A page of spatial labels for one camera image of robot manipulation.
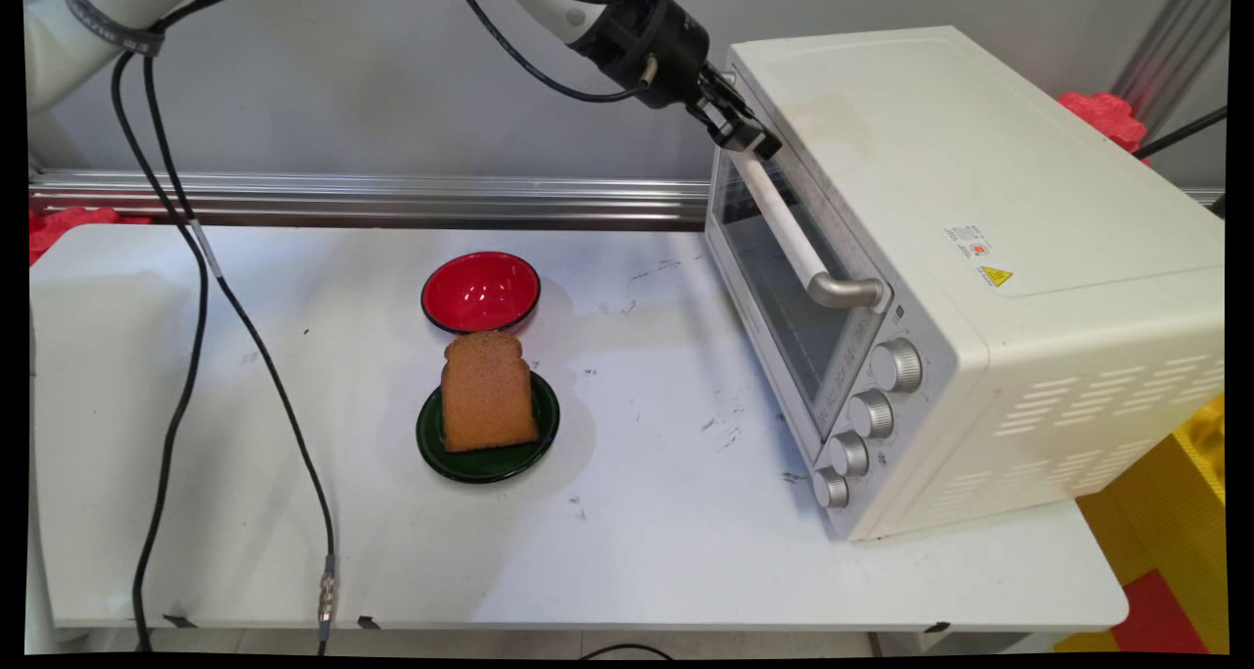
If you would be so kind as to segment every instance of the bread slice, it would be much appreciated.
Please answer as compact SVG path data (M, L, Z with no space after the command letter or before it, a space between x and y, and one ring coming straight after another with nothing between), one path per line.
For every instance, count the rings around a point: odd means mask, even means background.
M480 331L444 349L440 388L444 449L475 451L539 439L532 417L532 375L523 344L509 334Z

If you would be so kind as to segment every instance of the red object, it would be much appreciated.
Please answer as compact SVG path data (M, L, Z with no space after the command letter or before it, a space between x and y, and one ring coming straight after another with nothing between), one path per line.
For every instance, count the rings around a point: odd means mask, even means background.
M1073 90L1062 94L1058 103L1125 151L1141 149L1141 141L1147 131L1145 123L1132 117L1132 103L1112 93L1085 95Z
M75 206L65 211L49 213L48 216L36 216L30 210L28 210L28 213L30 215L31 265L43 257L48 252L48 249L53 247L53 244L65 235L65 231L75 226L84 223L152 223L152 218L118 216L117 211L112 208L88 211L87 208Z
M1206 654L1206 645L1162 574L1150 571L1125 585L1124 592L1127 594L1127 620L1110 630L1120 650Z
M472 252L440 265L423 285L423 313L453 334L519 325L535 309L540 277L507 252Z

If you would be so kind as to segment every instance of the sticker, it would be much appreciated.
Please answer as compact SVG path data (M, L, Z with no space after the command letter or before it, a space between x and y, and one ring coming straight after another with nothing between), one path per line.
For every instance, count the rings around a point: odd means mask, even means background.
M988 282L991 287L999 287L1014 276L1014 272L1012 271L1002 270L1001 267L991 267L988 265L981 265L979 274L983 275L984 281Z
M984 232L976 223L956 223L946 226L944 235L949 242L962 252L967 260L989 257L993 254L993 244L988 241Z

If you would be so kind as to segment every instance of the oven door handle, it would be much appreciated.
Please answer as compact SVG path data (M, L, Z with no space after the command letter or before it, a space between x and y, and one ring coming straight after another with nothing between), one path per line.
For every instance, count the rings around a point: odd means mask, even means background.
M882 281L838 280L828 272L823 259L805 237L801 226L788 210L784 197L775 188L760 161L747 152L727 152L727 154L810 299L831 309L874 306L879 302L884 294Z

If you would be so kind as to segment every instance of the green plate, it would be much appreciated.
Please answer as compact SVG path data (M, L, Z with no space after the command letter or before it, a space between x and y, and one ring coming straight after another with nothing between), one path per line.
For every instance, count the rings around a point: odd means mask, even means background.
M561 410L553 388L532 373L532 415L539 428L539 441L500 448L444 451L444 400L440 388L426 398L418 414L418 451L436 473L460 483L494 483L517 476L537 463L557 438Z

